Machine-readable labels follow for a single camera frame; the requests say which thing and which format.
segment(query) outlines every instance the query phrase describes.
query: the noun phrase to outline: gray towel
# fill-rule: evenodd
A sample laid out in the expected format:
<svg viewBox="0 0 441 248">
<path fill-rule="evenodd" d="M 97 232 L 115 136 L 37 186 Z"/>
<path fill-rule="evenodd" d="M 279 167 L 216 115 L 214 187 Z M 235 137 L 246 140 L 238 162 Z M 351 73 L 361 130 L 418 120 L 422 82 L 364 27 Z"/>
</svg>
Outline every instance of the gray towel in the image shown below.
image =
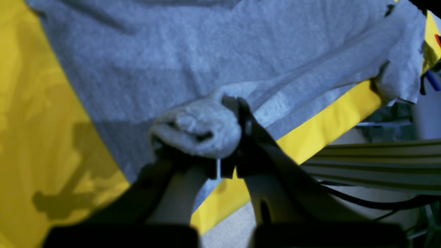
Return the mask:
<svg viewBox="0 0 441 248">
<path fill-rule="evenodd" d="M 219 92 L 275 139 L 365 79 L 385 102 L 418 95 L 425 18 L 407 0 L 387 16 L 393 0 L 27 2 L 129 181 L 158 116 Z"/>
</svg>

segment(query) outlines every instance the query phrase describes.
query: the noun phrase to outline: yellow tarp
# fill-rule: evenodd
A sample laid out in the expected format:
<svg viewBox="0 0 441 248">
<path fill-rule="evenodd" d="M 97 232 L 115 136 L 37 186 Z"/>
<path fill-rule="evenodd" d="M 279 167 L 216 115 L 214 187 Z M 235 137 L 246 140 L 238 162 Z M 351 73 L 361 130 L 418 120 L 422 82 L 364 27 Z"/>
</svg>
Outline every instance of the yellow tarp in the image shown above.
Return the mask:
<svg viewBox="0 0 441 248">
<path fill-rule="evenodd" d="M 302 162 L 379 106 L 363 82 L 279 144 Z M 0 1 L 0 248 L 38 246 L 50 226 L 80 221 L 127 187 L 37 16 L 22 0 Z M 205 232 L 246 193 L 242 180 L 225 180 L 192 224 Z"/>
</svg>

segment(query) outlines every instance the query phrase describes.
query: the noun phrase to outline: yellow fabric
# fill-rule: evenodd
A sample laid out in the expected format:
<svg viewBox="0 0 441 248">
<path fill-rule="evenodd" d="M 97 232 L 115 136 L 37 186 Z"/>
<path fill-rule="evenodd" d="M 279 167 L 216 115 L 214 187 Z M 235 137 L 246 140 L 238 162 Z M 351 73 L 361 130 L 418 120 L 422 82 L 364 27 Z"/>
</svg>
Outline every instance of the yellow fabric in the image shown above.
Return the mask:
<svg viewBox="0 0 441 248">
<path fill-rule="evenodd" d="M 433 16 L 428 13 L 426 22 L 426 45 L 422 72 L 433 67 L 441 58 L 441 47 L 435 34 L 439 30 Z M 361 82 L 332 105 L 297 127 L 277 141 L 280 147 L 298 164 L 305 162 L 323 147 L 347 132 L 358 122 L 381 106 L 380 97 L 371 90 L 370 81 Z M 250 201 L 243 179 L 224 180 L 193 213 L 191 223 L 200 234 L 214 227 Z"/>
<path fill-rule="evenodd" d="M 80 221 L 128 183 L 23 0 L 0 1 L 0 55 L 0 248 L 35 247 L 50 226 Z M 357 86 L 280 144 L 298 162 L 307 159 L 380 105 L 368 86 Z M 204 233 L 246 201 L 243 181 L 225 180 L 192 225 Z"/>
</svg>

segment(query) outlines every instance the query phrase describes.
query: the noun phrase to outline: blue object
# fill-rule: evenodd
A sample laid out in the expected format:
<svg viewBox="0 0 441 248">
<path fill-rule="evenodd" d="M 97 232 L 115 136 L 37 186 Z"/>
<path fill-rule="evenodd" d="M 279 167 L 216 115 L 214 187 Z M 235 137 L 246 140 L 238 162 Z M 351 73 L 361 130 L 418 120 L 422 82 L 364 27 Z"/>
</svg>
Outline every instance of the blue object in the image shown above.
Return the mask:
<svg viewBox="0 0 441 248">
<path fill-rule="evenodd" d="M 427 80 L 430 82 L 435 91 L 441 91 L 441 86 L 436 80 L 434 73 L 431 70 L 426 72 Z"/>
</svg>

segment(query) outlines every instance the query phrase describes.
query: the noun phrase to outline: red object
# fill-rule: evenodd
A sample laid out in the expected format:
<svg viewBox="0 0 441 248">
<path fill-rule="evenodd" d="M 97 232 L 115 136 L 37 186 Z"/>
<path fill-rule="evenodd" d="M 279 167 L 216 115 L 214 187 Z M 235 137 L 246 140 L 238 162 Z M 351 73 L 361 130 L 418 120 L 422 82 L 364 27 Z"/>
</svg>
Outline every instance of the red object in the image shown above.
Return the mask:
<svg viewBox="0 0 441 248">
<path fill-rule="evenodd" d="M 439 34 L 436 34 L 435 38 L 437 39 L 438 45 L 440 45 L 440 47 L 441 47 L 441 40 L 440 40 L 441 38 L 440 38 Z"/>
</svg>

